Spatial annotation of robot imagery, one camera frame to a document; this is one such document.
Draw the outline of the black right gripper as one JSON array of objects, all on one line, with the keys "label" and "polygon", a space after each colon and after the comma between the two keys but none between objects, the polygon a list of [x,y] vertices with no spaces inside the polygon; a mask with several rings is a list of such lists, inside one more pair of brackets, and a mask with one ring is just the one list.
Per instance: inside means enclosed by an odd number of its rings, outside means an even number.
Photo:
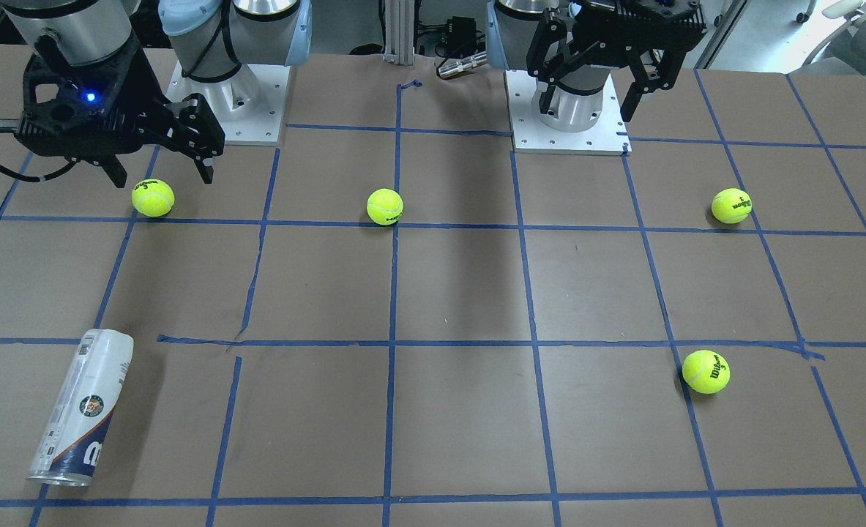
[{"label": "black right gripper", "polygon": [[191,159],[204,184],[224,153],[225,131],[202,94],[171,102],[137,34],[108,56],[71,64],[54,33],[34,41],[23,74],[17,138],[32,153],[92,163],[124,189],[121,154],[162,146]]}]

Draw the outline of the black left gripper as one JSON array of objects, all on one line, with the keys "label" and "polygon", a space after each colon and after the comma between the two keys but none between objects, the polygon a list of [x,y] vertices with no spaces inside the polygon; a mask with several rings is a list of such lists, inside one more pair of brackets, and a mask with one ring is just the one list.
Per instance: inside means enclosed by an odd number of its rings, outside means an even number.
[{"label": "black left gripper", "polygon": [[[630,122],[644,96],[674,86],[686,53],[707,32],[697,1],[571,1],[569,9],[543,9],[526,53],[536,108],[546,118],[589,118],[588,53],[624,51],[634,81],[622,121]],[[641,57],[654,50],[662,57],[649,72]]]}]

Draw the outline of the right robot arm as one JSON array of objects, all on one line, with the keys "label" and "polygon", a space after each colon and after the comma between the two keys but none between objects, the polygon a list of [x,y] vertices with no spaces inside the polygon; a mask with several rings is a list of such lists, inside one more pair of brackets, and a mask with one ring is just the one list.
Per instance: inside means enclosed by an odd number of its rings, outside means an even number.
[{"label": "right robot arm", "polygon": [[185,93],[168,96],[130,17],[137,1],[4,1],[2,9],[31,46],[20,118],[0,124],[32,154],[63,159],[44,176],[78,163],[126,184],[121,154],[161,146],[188,157],[205,184],[224,153],[224,124],[266,113],[253,67],[304,64],[311,47],[309,1],[161,1]]}]

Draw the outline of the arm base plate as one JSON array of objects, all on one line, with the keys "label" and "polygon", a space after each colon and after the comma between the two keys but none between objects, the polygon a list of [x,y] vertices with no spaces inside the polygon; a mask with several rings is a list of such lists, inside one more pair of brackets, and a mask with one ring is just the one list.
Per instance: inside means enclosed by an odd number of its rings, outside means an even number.
[{"label": "arm base plate", "polygon": [[285,123],[292,67],[243,64],[231,78],[216,83],[185,79],[180,64],[166,86],[166,97],[205,96],[225,131],[228,146],[277,146]]},{"label": "arm base plate", "polygon": [[616,84],[608,73],[603,90],[590,96],[554,90],[549,110],[540,113],[537,79],[526,71],[505,72],[507,110],[514,150],[529,154],[603,154],[631,151]]}]

